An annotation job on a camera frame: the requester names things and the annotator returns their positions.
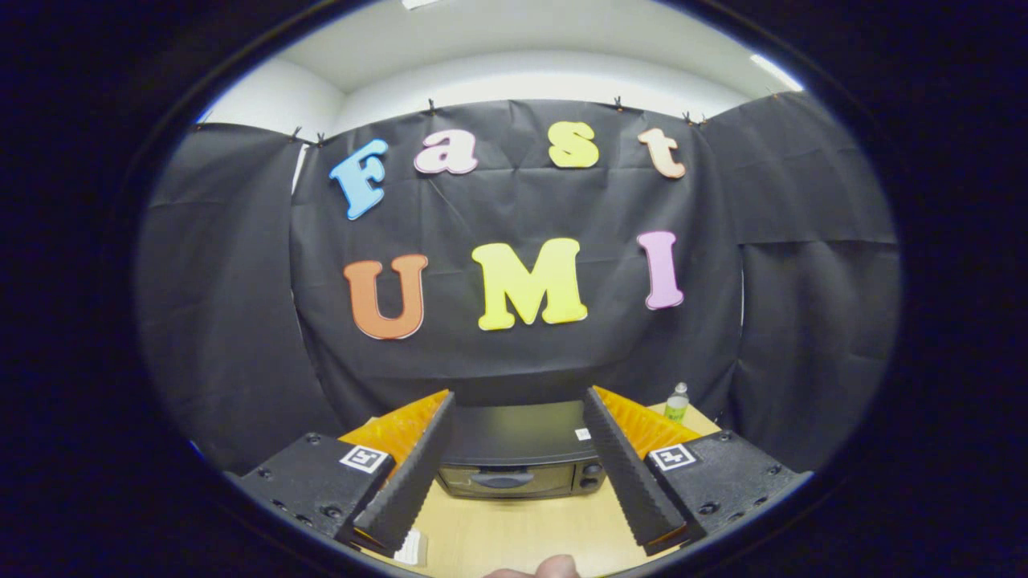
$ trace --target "peach letter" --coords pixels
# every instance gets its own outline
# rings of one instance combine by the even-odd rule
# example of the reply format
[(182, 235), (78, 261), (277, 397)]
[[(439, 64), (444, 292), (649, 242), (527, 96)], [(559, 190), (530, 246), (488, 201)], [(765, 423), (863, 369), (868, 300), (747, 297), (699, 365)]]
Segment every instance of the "peach letter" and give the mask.
[(674, 139), (664, 136), (660, 129), (650, 129), (639, 135), (639, 142), (650, 149), (650, 158), (657, 172), (669, 179), (681, 179), (686, 174), (686, 166), (671, 158), (671, 149), (678, 148)]

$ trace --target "pink letter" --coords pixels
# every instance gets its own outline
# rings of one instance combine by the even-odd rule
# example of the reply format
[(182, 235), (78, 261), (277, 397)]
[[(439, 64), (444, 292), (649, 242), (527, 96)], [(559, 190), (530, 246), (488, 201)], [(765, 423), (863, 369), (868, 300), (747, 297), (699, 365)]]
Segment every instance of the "pink letter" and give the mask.
[(647, 264), (650, 266), (650, 296), (646, 298), (646, 306), (660, 310), (682, 304), (686, 296), (678, 291), (674, 279), (674, 261), (671, 259), (674, 233), (653, 230), (644, 232), (635, 241), (646, 250)]
[(449, 171), (454, 175), (464, 175), (478, 167), (478, 159), (475, 158), (475, 135), (468, 131), (439, 131), (425, 137), (423, 144), (429, 148), (414, 157), (414, 168), (421, 173)]

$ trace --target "yellow letter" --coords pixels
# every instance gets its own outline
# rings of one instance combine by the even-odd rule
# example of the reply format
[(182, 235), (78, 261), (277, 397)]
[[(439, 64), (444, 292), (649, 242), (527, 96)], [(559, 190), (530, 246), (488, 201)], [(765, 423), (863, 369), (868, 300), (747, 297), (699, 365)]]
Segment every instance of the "yellow letter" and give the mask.
[(510, 329), (514, 316), (507, 311), (507, 297), (527, 325), (536, 321), (539, 305), (546, 294), (543, 321), (571, 323), (585, 319), (589, 310), (578, 294), (575, 255), (579, 244), (574, 239), (551, 239), (543, 244), (531, 273), (506, 243), (482, 245), (471, 258), (482, 265), (485, 281), (485, 315), (478, 326), (486, 331)]
[(584, 169), (599, 160), (599, 149), (592, 144), (596, 133), (585, 122), (554, 122), (547, 136), (553, 143), (550, 158), (557, 167)]

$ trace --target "ceiling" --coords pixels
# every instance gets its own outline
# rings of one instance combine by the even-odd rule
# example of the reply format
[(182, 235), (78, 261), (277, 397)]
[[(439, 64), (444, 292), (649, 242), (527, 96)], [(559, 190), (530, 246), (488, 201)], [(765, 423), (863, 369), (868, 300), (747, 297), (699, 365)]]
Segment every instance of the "ceiling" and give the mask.
[(724, 84), (748, 98), (787, 91), (752, 52), (651, 0), (441, 0), (407, 10), (382, 0), (280, 55), (343, 93), (406, 70), (511, 50), (580, 50), (641, 60)]

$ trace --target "white label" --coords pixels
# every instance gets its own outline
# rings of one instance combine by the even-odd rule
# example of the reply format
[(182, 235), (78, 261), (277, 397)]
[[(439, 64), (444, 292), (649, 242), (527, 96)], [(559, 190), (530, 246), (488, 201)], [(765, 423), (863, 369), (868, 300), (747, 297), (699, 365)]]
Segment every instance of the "white label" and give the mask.
[(673, 470), (682, 466), (688, 466), (696, 462), (696, 457), (689, 453), (681, 443), (670, 447), (661, 447), (650, 453), (657, 467), (664, 470)]
[(407, 533), (407, 539), (403, 541), (403, 546), (393, 554), (393, 559), (401, 564), (417, 566), (417, 552), (421, 543), (421, 533), (416, 528), (411, 528)]
[(342, 460), (339, 460), (339, 463), (370, 474), (378, 469), (378, 466), (386, 461), (387, 456), (389, 454), (384, 451), (364, 447), (363, 445), (355, 445), (348, 454), (342, 457)]

